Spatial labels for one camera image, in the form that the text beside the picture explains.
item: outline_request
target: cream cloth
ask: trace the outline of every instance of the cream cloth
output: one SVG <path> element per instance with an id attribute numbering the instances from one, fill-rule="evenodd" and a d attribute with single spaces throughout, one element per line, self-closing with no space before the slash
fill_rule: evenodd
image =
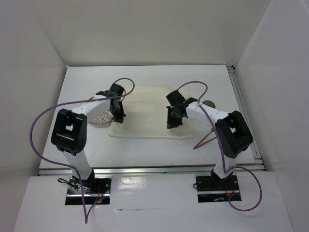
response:
<path id="1" fill-rule="evenodd" d="M 166 96 L 177 87 L 168 85 L 138 85 L 123 101 L 126 117 L 122 124 L 112 122 L 108 135 L 116 138 L 191 139 L 192 122 L 183 118 L 183 125 L 167 129 L 169 104 Z M 179 91 L 189 98 L 189 87 Z"/>

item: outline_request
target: gray wall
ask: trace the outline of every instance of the gray wall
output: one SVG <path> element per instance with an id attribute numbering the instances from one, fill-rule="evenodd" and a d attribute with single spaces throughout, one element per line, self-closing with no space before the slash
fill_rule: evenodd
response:
<path id="1" fill-rule="evenodd" d="M 0 32 L 0 230 L 11 232 L 28 176 L 38 171 L 39 160 L 29 145 L 31 123 L 56 103 L 66 68 L 27 1 L 0 1 Z M 35 131 L 40 151 L 51 116 L 43 118 Z"/>
<path id="2" fill-rule="evenodd" d="M 269 0 L 32 0 L 69 65 L 236 64 Z"/>
<path id="3" fill-rule="evenodd" d="M 272 0 L 236 68 L 263 160 L 296 232 L 309 228 L 308 6 L 309 0 Z"/>

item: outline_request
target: white table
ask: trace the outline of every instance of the white table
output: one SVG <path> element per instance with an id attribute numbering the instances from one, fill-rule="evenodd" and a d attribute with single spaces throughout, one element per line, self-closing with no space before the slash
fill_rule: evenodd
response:
<path id="1" fill-rule="evenodd" d="M 58 103 L 89 99 L 98 91 L 109 89 L 111 84 L 121 77 L 133 79 L 136 85 L 180 86 L 188 81 L 203 81 L 209 87 L 204 100 L 212 100 L 216 108 L 223 111 L 239 110 L 225 65 L 69 67 Z M 190 95 L 194 98 L 198 98 L 203 91 L 202 85 L 190 85 Z M 50 142 L 56 113 L 43 155 L 57 162 L 66 162 L 65 157 Z M 109 137 L 108 130 L 109 127 L 106 125 L 87 127 L 85 153 L 90 166 L 94 168 L 214 165 L 220 154 L 217 140 L 193 150 L 193 147 L 210 131 L 209 127 L 196 121 L 195 137 L 188 140 L 120 139 Z M 250 148 L 241 155 L 239 162 L 254 163 Z M 59 167 L 42 160 L 40 168 Z"/>
<path id="2" fill-rule="evenodd" d="M 255 174 L 264 192 L 250 212 L 227 202 L 198 203 L 194 174 L 113 176 L 111 204 L 96 206 L 87 225 L 81 205 L 64 205 L 67 186 L 59 176 L 31 177 L 14 232 L 292 232 L 274 174 Z M 250 208 L 257 184 L 247 172 L 237 176 L 242 201 L 233 204 Z"/>

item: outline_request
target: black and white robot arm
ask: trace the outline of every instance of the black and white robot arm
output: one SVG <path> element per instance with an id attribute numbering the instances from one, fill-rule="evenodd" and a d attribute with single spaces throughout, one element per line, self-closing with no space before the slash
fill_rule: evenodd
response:
<path id="1" fill-rule="evenodd" d="M 182 125 L 182 118 L 193 118 L 211 127 L 209 119 L 200 108 L 208 113 L 215 125 L 218 140 L 222 144 L 224 152 L 225 167 L 223 167 L 222 157 L 215 165 L 211 176 L 217 185 L 224 183 L 233 172 L 233 168 L 238 162 L 239 155 L 245 151 L 253 142 L 252 134 L 240 112 L 232 113 L 220 111 L 204 104 L 198 104 L 197 99 L 185 99 L 177 90 L 167 95 L 168 106 L 168 129 Z"/>
<path id="2" fill-rule="evenodd" d="M 52 144 L 56 145 L 66 157 L 69 165 L 76 167 L 80 173 L 83 185 L 91 188 L 94 179 L 94 171 L 88 164 L 84 147 L 87 141 L 87 125 L 102 112 L 108 112 L 113 121 L 122 123 L 124 114 L 122 102 L 118 99 L 100 100 L 104 97 L 121 96 L 124 88 L 113 84 L 110 90 L 100 91 L 93 99 L 98 101 L 87 102 L 72 110 L 61 109 L 56 118 L 52 133 Z M 73 180 L 78 183 L 78 175 L 72 169 Z"/>

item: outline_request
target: folded cloth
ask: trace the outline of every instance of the folded cloth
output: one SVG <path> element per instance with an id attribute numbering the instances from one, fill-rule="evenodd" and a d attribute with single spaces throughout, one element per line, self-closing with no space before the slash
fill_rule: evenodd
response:
<path id="1" fill-rule="evenodd" d="M 122 124 L 112 122 L 108 135 L 116 138 L 191 139 L 194 137 L 192 122 L 183 118 L 183 125 L 167 129 L 169 102 L 166 96 L 177 87 L 168 85 L 137 85 L 126 96 L 123 107 L 126 114 Z M 179 91 L 189 98 L 189 87 Z"/>

